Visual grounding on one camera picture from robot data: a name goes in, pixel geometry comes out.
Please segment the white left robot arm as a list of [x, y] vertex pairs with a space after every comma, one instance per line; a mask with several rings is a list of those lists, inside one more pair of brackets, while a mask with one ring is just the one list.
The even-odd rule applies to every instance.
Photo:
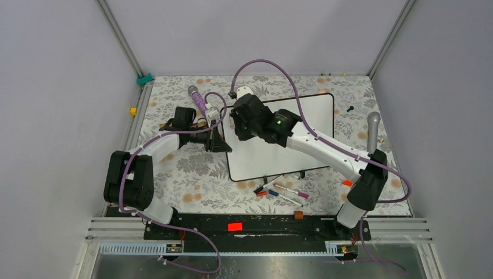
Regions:
[[125, 213], [157, 221], [158, 231], [167, 239], [178, 236], [181, 225], [172, 218], [175, 209], [154, 194], [153, 169], [166, 156], [187, 144], [202, 144], [207, 152], [231, 152], [232, 148], [218, 131], [225, 116], [211, 108], [206, 111], [204, 122], [195, 123], [195, 109], [177, 107], [174, 116], [148, 142], [130, 151], [111, 154], [104, 200]]

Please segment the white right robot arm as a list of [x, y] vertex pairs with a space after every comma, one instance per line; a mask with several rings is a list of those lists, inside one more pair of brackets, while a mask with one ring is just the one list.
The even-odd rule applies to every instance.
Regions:
[[353, 186], [349, 190], [333, 224], [334, 234], [348, 239], [365, 213], [374, 210], [388, 180], [387, 156], [376, 149], [368, 153], [356, 150], [315, 131], [303, 118], [287, 109], [275, 112], [253, 94], [245, 94], [230, 112], [240, 141], [258, 137], [268, 144], [289, 148], [328, 165]]

